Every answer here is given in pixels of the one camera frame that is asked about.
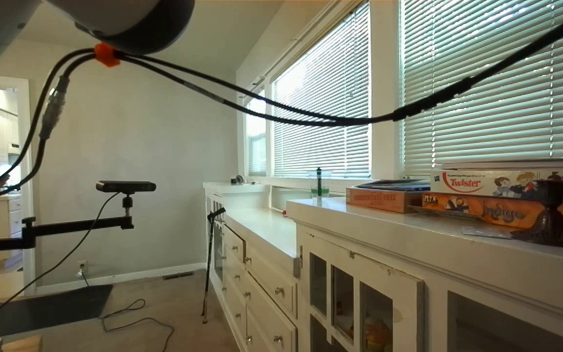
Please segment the cardboard box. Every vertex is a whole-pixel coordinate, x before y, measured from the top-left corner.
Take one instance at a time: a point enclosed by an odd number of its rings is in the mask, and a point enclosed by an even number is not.
[[[346,188],[346,204],[355,208],[408,213],[420,208],[422,192]]]
[[[426,192],[422,194],[422,210],[465,213],[492,225],[531,229],[543,206],[527,200]]]
[[[549,178],[563,180],[563,169],[441,170],[432,178],[430,190],[441,194],[535,200],[535,180]]]

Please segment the cardboard packaging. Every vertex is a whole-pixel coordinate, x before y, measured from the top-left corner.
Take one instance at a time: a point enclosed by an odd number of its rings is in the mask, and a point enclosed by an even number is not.
[[[543,206],[529,200],[426,192],[422,194],[422,210],[465,213],[492,225],[531,229]]]
[[[410,213],[420,210],[422,192],[346,188],[346,204],[355,208]]]
[[[430,190],[441,194],[535,200],[535,180],[563,180],[563,169],[441,170]]]

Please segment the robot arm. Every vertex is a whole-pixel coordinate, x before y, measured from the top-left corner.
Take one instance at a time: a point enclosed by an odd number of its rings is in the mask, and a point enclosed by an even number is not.
[[[48,0],[76,28],[111,47],[146,55],[168,47],[187,26],[195,0]],[[41,0],[0,0],[0,55]]]

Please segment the white wall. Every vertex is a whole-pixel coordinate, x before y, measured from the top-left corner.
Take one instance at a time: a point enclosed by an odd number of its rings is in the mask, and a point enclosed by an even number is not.
[[[359,0],[306,0],[283,2],[260,41],[242,61],[236,82],[250,88],[271,81],[293,59],[304,53],[332,26],[336,26]],[[389,114],[398,104],[396,84],[396,0],[371,0],[371,110]],[[373,178],[396,178],[394,124],[377,124],[371,133]]]
[[[0,57],[0,77],[31,82],[33,112],[50,67],[68,51],[15,41]],[[80,67],[33,182],[37,221],[93,219],[107,198],[95,192],[97,180],[150,180],[158,190],[132,196],[132,231],[93,231],[43,286],[76,280],[80,260],[88,262],[89,278],[203,262],[201,184],[236,174],[234,131],[230,110],[146,71],[125,63],[115,69],[99,63]],[[109,204],[105,215],[123,215],[121,198]],[[80,237],[39,241],[37,272],[60,260]]]

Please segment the doorway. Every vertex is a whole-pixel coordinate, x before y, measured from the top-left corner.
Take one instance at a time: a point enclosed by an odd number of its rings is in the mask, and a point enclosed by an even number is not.
[[[29,82],[23,79],[0,77],[0,174],[19,157],[29,131]],[[17,184],[31,167],[27,151],[19,169],[9,174],[7,186]],[[0,235],[19,237],[21,219],[33,215],[31,182],[9,198],[0,198]],[[13,296],[35,276],[35,253],[0,253],[0,301]]]

